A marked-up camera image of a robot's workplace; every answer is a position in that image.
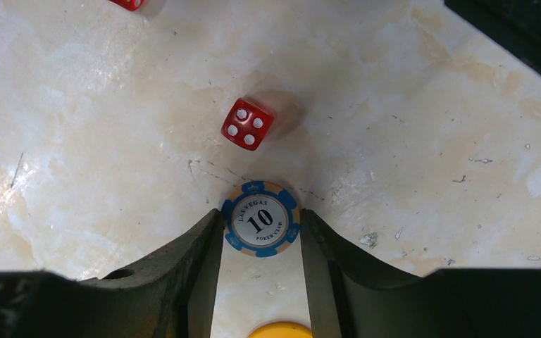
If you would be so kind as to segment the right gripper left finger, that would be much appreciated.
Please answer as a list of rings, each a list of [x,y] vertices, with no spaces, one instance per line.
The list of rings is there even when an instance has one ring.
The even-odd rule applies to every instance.
[[[100,279],[0,272],[0,337],[209,337],[222,248],[223,218],[213,209]]]

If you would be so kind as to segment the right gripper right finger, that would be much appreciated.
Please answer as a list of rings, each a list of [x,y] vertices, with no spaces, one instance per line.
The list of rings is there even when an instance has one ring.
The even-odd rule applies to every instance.
[[[443,268],[417,277],[307,209],[300,237],[315,337],[541,337],[541,269]]]

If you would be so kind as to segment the blue poker chip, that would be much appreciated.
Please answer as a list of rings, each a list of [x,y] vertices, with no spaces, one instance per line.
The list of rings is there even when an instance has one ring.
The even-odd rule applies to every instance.
[[[224,238],[235,250],[272,257],[295,242],[301,229],[298,200],[284,187],[250,181],[235,188],[221,206]]]

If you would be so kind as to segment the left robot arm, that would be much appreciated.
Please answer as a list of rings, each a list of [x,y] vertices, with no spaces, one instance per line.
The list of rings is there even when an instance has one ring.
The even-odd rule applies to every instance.
[[[541,1],[445,0],[444,5],[541,75]]]

